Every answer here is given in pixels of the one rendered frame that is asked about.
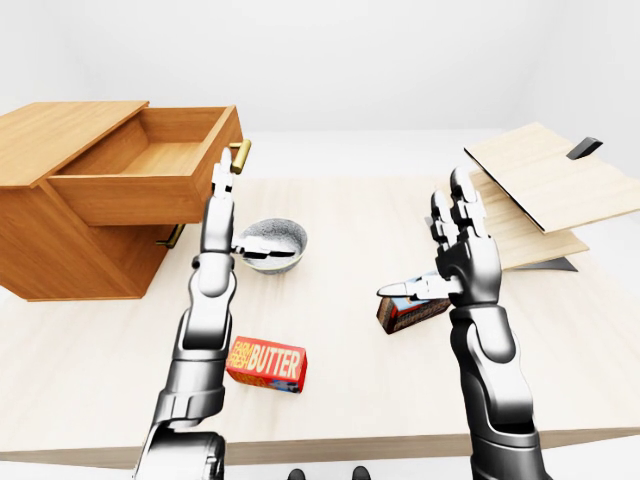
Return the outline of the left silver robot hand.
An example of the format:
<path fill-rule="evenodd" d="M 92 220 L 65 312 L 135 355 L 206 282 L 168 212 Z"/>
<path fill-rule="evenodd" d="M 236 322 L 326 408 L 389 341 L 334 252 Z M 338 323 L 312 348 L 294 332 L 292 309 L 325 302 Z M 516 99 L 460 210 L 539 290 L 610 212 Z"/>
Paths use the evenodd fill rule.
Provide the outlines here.
<path fill-rule="evenodd" d="M 207 200 L 202 222 L 201 252 L 238 254 L 246 258 L 292 256 L 293 251 L 280 251 L 278 244 L 258 237 L 234 239 L 233 181 L 237 174 L 230 171 L 236 152 L 224 147 L 220 161 L 214 165 L 212 196 Z"/>

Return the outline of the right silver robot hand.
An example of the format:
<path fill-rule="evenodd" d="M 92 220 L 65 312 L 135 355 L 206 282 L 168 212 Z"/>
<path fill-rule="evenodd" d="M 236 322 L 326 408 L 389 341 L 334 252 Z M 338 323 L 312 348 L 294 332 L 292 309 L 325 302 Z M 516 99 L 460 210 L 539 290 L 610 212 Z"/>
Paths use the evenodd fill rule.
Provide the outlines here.
<path fill-rule="evenodd" d="M 449 298 L 455 306 L 495 304 L 501 285 L 501 263 L 486 226 L 486 210 L 467 170 L 450 176 L 452 204 L 444 193 L 431 196 L 429 226 L 438 243 L 435 273 L 380 288 L 380 297 L 414 300 Z"/>

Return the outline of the open wooden drawer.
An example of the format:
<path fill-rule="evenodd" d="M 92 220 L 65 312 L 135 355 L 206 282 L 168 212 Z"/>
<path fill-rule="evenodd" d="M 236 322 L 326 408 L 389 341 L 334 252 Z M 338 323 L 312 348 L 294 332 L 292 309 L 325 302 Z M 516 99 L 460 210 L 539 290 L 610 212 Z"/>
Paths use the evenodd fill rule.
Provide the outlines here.
<path fill-rule="evenodd" d="M 197 223 L 223 148 L 242 139 L 233 106 L 145 108 L 48 181 L 89 225 Z"/>

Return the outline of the closed wooden drawer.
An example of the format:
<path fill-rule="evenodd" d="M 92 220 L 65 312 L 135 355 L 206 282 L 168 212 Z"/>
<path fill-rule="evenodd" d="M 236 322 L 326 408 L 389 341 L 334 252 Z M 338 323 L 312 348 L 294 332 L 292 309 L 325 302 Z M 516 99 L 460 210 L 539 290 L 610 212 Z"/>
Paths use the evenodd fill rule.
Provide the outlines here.
<path fill-rule="evenodd" d="M 124 290 L 118 298 L 143 297 L 168 252 L 156 241 L 166 240 L 173 226 L 101 226 L 89 230 L 124 275 Z"/>

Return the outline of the wooden cabinet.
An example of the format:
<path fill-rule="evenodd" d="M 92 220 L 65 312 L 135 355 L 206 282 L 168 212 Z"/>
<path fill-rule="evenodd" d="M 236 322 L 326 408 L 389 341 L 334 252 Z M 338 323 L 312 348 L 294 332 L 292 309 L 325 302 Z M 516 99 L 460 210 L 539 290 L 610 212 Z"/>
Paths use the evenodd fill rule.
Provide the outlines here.
<path fill-rule="evenodd" d="M 118 298 L 124 275 L 49 183 L 153 108 L 146 101 L 36 102 L 0 116 L 0 286 L 28 301 Z"/>

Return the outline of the grey patterned bowl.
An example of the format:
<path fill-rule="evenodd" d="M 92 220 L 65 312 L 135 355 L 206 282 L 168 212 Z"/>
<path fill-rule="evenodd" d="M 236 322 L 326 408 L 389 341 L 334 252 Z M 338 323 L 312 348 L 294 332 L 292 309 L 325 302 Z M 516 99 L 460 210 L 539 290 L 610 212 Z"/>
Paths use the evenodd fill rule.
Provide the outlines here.
<path fill-rule="evenodd" d="M 256 222 L 247 227 L 240 237 L 258 237 L 277 243 L 280 251 L 294 252 L 292 256 L 286 257 L 242 258 L 246 265 L 267 275 L 281 274 L 293 269 L 302 259 L 308 240 L 307 233 L 301 225 L 284 218 L 270 218 Z"/>

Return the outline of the small pale wooden board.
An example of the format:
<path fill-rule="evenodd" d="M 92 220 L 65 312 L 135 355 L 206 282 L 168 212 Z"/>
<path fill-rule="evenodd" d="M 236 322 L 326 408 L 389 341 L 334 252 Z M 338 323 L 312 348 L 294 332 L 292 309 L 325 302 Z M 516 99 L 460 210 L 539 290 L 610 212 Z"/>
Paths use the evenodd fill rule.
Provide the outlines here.
<path fill-rule="evenodd" d="M 495 240 L 503 270 L 587 251 L 570 230 L 544 234 L 484 172 L 470 178 L 486 210 L 485 226 Z"/>

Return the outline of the brown printed food box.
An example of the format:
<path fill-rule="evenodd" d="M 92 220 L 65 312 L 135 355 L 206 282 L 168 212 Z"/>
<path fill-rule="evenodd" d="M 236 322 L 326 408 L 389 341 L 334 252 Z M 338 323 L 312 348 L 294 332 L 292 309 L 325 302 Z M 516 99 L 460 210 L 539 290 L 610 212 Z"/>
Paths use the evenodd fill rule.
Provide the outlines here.
<path fill-rule="evenodd" d="M 444 313 L 451 302 L 445 281 L 428 272 L 405 282 L 381 287 L 377 319 L 387 334 L 393 334 Z"/>

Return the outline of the large pale wooden board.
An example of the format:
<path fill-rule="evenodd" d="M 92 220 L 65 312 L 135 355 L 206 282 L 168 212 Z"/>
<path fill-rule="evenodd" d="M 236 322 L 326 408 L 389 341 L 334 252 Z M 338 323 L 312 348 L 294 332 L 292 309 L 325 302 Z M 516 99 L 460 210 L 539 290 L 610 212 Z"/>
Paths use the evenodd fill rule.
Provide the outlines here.
<path fill-rule="evenodd" d="M 594 154 L 571 160 L 572 147 L 532 123 L 465 151 L 543 233 L 640 210 L 640 180 Z"/>

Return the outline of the red butter box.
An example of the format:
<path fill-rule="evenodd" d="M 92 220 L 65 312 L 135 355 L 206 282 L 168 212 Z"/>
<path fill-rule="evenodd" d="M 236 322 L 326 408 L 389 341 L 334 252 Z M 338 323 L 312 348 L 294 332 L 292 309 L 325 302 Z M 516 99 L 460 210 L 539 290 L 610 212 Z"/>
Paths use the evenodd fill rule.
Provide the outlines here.
<path fill-rule="evenodd" d="M 242 384 L 300 394 L 307 365 L 304 348 L 238 336 L 229 352 L 226 371 Z"/>

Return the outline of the black wedge piece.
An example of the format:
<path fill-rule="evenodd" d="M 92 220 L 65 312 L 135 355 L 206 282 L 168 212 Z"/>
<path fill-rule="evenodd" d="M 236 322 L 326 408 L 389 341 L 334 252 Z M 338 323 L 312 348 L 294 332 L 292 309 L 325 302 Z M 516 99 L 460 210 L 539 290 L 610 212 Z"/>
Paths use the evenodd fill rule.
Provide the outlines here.
<path fill-rule="evenodd" d="M 595 137 L 587 136 L 576 146 L 574 146 L 567 154 L 566 157 L 570 160 L 578 160 L 585 158 L 594 153 L 598 148 L 603 145 L 603 142 Z"/>

